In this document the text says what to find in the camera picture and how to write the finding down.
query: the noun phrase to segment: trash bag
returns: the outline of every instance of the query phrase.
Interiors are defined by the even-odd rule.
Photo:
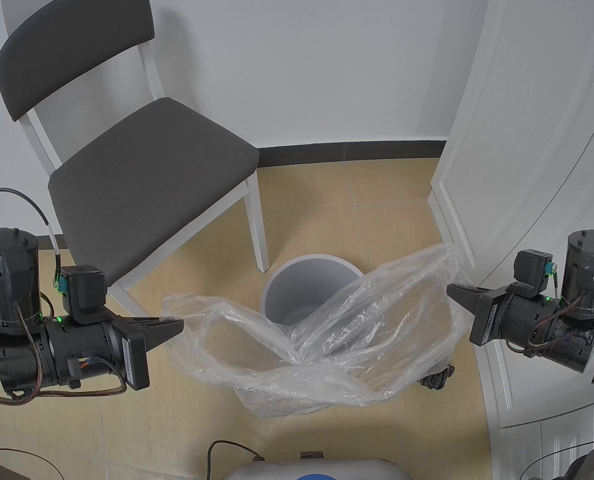
[[[446,368],[473,321],[446,295],[454,282],[467,283],[461,254],[438,244],[380,266],[283,330],[224,298],[171,295],[162,318],[185,325],[166,347],[181,371],[233,388],[258,416],[367,406]]]

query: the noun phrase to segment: beige tile floor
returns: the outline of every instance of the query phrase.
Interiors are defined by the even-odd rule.
[[[153,315],[171,292],[226,296],[257,308],[269,275],[295,256],[329,253],[370,271],[435,244],[440,236],[426,199],[436,164],[436,159],[406,159],[260,169],[272,263],[266,274],[255,268],[240,202],[131,292]],[[45,251],[40,260],[47,287],[53,258]],[[108,306],[122,311],[110,298]],[[385,404],[262,419],[248,413],[231,390],[206,386],[175,370],[159,348],[149,353],[148,389],[105,399],[39,399],[19,408],[0,407],[0,446],[45,456],[67,480],[204,478],[205,452],[215,439],[241,442],[268,460],[293,460],[300,451],[320,449],[328,458],[392,460],[416,480],[488,479],[484,401],[467,338],[452,363],[456,373],[442,391],[415,384]],[[84,387],[114,382],[91,379]],[[249,460],[244,451],[216,449],[213,478]],[[27,456],[0,452],[0,463],[32,478],[58,478]]]

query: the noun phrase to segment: gray seat cushion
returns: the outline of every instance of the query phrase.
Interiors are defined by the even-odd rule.
[[[82,148],[48,183],[77,264],[109,286],[255,172],[259,151],[161,98]]]

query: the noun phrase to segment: white label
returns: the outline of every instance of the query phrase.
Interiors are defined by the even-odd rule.
[[[484,343],[486,343],[488,341],[488,337],[490,336],[490,331],[493,328],[494,315],[496,314],[496,307],[497,307],[497,304],[493,305],[493,307],[490,308],[490,316],[488,317],[488,323],[485,326]]]
[[[125,338],[122,338],[122,347],[124,348],[124,364],[126,367],[126,379],[128,384],[134,385],[133,380],[133,363],[131,363],[131,348]]]

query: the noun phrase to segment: bucket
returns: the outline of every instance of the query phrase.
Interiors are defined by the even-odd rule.
[[[356,266],[336,256],[299,256],[280,266],[266,283],[261,314],[276,324],[294,325],[361,276]]]

